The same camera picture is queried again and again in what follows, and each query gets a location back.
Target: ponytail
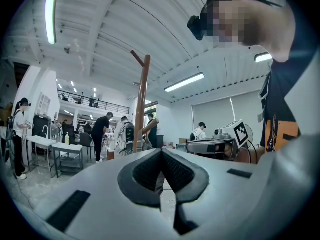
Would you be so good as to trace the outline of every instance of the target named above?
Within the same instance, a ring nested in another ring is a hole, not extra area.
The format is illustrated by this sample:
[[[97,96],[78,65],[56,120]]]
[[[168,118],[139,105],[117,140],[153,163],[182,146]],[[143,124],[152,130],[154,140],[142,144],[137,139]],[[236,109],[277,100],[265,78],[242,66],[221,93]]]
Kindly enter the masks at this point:
[[[21,106],[21,102],[18,101],[15,105],[15,111],[14,111],[14,114],[13,114],[13,117],[15,117],[16,113],[17,113],[17,110],[20,109],[20,106]]]

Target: fan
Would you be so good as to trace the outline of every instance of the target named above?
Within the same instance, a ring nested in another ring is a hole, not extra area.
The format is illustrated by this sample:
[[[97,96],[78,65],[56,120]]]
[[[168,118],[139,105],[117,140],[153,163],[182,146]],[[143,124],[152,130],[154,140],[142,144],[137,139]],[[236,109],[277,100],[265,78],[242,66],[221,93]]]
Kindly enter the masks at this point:
[[[251,143],[253,143],[254,141],[254,132],[252,131],[251,127],[247,124],[244,124],[245,125],[245,129],[246,129],[246,132],[248,133],[248,136],[249,136],[249,141]],[[251,147],[251,143],[248,141],[247,145],[248,145],[248,148]]]

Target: white sneaker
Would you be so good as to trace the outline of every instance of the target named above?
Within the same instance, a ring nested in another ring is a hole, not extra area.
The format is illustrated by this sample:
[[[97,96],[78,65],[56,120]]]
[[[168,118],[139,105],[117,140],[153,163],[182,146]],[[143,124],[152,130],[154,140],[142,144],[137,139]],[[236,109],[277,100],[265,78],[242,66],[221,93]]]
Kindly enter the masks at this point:
[[[27,178],[27,175],[21,174],[20,176],[15,175],[17,179],[19,180],[25,180]]]

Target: railing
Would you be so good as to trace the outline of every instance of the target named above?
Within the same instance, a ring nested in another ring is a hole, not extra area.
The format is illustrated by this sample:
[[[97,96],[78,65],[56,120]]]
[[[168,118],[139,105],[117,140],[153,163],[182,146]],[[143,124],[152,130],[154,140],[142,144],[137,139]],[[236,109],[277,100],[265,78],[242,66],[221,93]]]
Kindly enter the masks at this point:
[[[70,93],[67,91],[59,90],[59,89],[58,89],[58,95],[59,95],[59,99],[66,102],[74,103],[74,104],[80,104],[80,105],[84,105],[84,106],[88,106],[96,109],[102,109],[108,112],[123,113],[126,115],[129,115],[129,112],[130,112],[130,108],[126,106],[120,106],[120,105],[104,102],[102,100],[85,97],[82,95]]]

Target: ceiling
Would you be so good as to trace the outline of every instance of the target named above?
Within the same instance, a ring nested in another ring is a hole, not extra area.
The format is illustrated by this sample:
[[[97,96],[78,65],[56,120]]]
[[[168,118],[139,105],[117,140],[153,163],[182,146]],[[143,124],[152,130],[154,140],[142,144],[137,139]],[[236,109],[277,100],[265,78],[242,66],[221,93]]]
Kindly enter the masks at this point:
[[[254,62],[263,48],[226,48],[193,37],[187,22],[200,14],[205,1],[57,0],[57,43],[50,45],[45,0],[26,0],[3,39],[3,54],[10,62],[48,61],[59,79],[137,96],[134,82],[140,82],[142,67],[130,54],[134,50],[142,60],[151,56],[148,100],[168,104],[265,76],[270,61]],[[285,0],[269,1],[285,4]],[[205,79],[164,91],[199,72]]]

